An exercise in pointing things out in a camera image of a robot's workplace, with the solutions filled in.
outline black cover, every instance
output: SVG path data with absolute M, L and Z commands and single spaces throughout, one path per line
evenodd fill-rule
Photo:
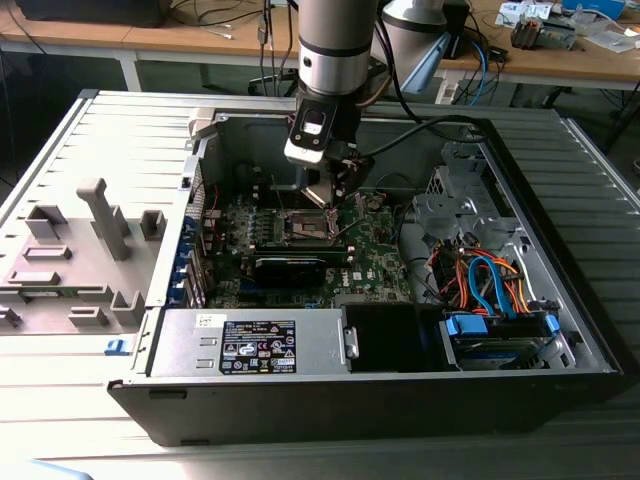
M 121 23 L 159 27 L 172 0 L 16 0 L 29 20 Z

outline gray metal table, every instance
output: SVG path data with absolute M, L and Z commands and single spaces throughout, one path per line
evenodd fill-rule
M 16 248 L 19 236 L 27 234 L 20 218 L 27 205 L 46 199 L 55 186 L 63 190 L 80 167 L 104 171 L 110 188 L 120 192 L 117 200 L 132 214 L 140 209 L 139 202 L 170 208 L 186 158 L 183 145 L 192 108 L 241 108 L 246 102 L 254 107 L 262 102 L 265 110 L 293 108 L 290 101 L 204 95 L 101 92 L 79 99 L 0 209 L 0 254 Z M 395 108 L 382 105 L 371 111 Z M 552 111 L 439 106 L 416 110 L 493 120 L 640 355 L 640 203 L 579 128 Z M 83 207 L 71 196 L 65 202 L 65 208 Z M 0 273 L 8 268 L 6 260 L 0 257 Z M 564 414 L 526 436 L 159 447 L 105 391 L 102 382 L 130 361 L 103 355 L 110 338 L 0 337 L 2 455 L 47 459 L 95 479 L 640 476 L 640 389 L 606 405 Z

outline wire bundle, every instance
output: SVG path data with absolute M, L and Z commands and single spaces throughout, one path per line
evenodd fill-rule
M 441 255 L 441 249 L 435 251 L 431 257 L 429 264 L 433 266 L 436 258 Z M 450 305 L 460 310 L 470 310 L 473 313 L 477 313 L 484 316 L 492 314 L 489 309 L 483 305 L 485 302 L 478 301 L 477 306 L 473 306 L 472 297 L 469 286 L 470 268 L 472 269 L 473 260 L 476 258 L 485 258 L 490 260 L 493 264 L 500 268 L 500 281 L 508 292 L 509 299 L 511 300 L 511 306 L 513 311 L 518 313 L 531 313 L 527 301 L 524 296 L 524 286 L 522 275 L 512 265 L 510 265 L 504 258 L 498 257 L 493 253 L 484 250 L 479 247 L 460 247 L 458 255 L 455 260 L 455 277 L 452 278 L 439 292 L 439 294 L 450 294 L 452 289 L 458 291 L 450 300 Z M 488 265 L 478 265 L 479 268 L 489 269 Z M 493 280 L 490 278 L 488 283 L 485 284 L 483 291 L 490 286 L 490 282 Z

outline motherboard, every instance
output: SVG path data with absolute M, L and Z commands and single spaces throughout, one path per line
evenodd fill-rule
M 411 301 L 393 210 L 382 197 L 357 194 L 330 210 L 238 197 L 215 216 L 205 222 L 213 230 L 208 308 Z

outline floor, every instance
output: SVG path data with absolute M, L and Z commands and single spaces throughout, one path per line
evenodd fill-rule
M 126 87 L 119 65 L 114 60 L 45 58 L 12 52 L 3 53 L 3 56 L 8 73 L 17 161 L 14 163 L 12 160 L 6 107 L 4 97 L 0 97 L 0 176 L 13 184 L 16 177 L 28 168 L 81 88 L 125 90 Z M 145 91 L 245 95 L 249 80 L 259 76 L 259 69 L 254 67 L 209 66 L 213 88 L 206 89 L 201 85 L 198 65 L 164 62 L 139 62 L 138 65 Z M 432 103 L 437 87 L 438 82 L 434 81 L 424 94 L 410 100 Z M 513 105 L 537 107 L 548 90 L 547 87 L 520 86 Z M 504 85 L 498 89 L 493 101 L 498 104 L 504 102 L 511 93 L 512 87 Z M 481 100 L 479 103 L 486 103 L 489 95 Z M 562 94 L 555 107 L 562 116 L 574 118 L 596 143 L 606 137 L 613 124 L 612 115 L 616 112 L 600 91 L 587 89 L 574 89 L 572 93 Z M 640 123 L 635 122 L 609 154 L 612 163 L 635 189 L 640 188 L 640 177 L 634 174 L 632 165 L 640 158 L 638 152 Z M 4 199 L 10 190 L 8 184 L 0 183 L 0 199 Z

